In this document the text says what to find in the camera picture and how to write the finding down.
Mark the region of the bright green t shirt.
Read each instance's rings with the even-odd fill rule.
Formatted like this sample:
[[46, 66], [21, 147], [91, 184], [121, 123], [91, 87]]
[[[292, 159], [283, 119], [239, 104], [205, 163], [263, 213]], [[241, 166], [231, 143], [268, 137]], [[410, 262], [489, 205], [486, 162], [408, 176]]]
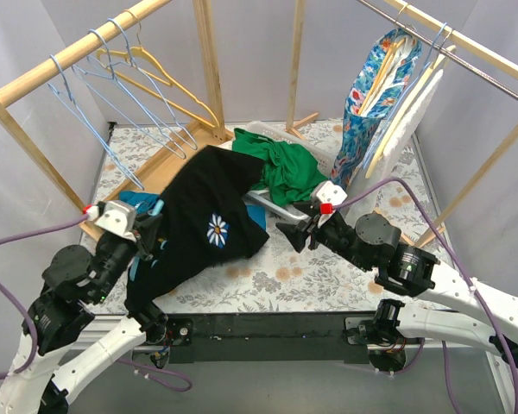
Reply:
[[260, 178], [251, 189], [268, 190], [272, 202], [279, 206], [307, 201], [317, 185], [327, 180], [318, 161], [300, 144], [235, 128], [232, 150], [263, 161]]

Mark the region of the teal plastic hanger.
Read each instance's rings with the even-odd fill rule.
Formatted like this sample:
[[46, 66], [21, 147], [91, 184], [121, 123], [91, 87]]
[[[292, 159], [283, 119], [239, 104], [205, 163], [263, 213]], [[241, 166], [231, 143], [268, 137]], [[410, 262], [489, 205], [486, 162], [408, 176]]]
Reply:
[[164, 202], [161, 199], [158, 199], [155, 203], [154, 208], [151, 210], [150, 215], [151, 216], [157, 216], [161, 213], [161, 210], [163, 208]]

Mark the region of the black t shirt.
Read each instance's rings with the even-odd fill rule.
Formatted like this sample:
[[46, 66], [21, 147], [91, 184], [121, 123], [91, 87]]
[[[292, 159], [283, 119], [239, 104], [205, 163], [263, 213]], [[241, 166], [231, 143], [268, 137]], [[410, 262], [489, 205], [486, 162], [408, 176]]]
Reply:
[[268, 233], [247, 211], [243, 196], [262, 177], [263, 160], [207, 146], [163, 190], [161, 222], [150, 261], [130, 271], [124, 305], [136, 313], [206, 268], [249, 259]]

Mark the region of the teal t shirt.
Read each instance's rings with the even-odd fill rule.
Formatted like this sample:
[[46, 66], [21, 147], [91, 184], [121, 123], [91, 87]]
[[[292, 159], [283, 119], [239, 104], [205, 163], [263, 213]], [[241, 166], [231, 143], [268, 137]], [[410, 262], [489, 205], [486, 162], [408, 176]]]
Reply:
[[124, 191], [119, 198], [139, 213], [164, 202], [154, 259], [131, 268], [133, 284], [161, 282], [169, 290], [209, 267], [254, 256], [268, 240], [264, 208], [238, 197]]

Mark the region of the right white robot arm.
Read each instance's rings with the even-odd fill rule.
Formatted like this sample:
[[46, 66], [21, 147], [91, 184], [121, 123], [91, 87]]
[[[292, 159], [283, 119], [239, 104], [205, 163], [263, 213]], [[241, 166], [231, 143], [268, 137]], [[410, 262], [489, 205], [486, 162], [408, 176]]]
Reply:
[[308, 217], [277, 223], [296, 252], [322, 245], [364, 271], [396, 295], [384, 299], [375, 315], [350, 329], [364, 344], [432, 338], [479, 348], [518, 368], [518, 297], [467, 283], [434, 254], [401, 242], [401, 231], [377, 213], [349, 225], [338, 212], [327, 220], [309, 202]]

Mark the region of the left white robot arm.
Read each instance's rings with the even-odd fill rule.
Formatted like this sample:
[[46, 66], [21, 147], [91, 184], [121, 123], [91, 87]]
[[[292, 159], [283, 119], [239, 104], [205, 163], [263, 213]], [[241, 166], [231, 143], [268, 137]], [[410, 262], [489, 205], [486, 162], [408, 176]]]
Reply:
[[129, 238], [106, 230], [94, 253], [69, 245], [54, 255], [42, 274], [40, 296], [22, 311], [12, 366], [0, 375], [0, 413], [66, 413], [80, 392], [121, 356], [165, 338], [167, 317], [149, 302], [130, 310], [75, 359], [61, 363], [95, 318], [88, 305], [103, 301], [130, 264], [149, 256], [160, 220], [140, 215]]

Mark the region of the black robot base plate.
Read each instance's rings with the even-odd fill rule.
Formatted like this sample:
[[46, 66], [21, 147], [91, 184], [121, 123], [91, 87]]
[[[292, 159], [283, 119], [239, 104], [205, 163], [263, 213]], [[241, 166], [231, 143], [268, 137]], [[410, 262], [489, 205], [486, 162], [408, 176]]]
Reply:
[[152, 346], [169, 347], [171, 364], [247, 361], [366, 363], [369, 345], [391, 346], [403, 335], [397, 315], [352, 312], [175, 313], [144, 321]]

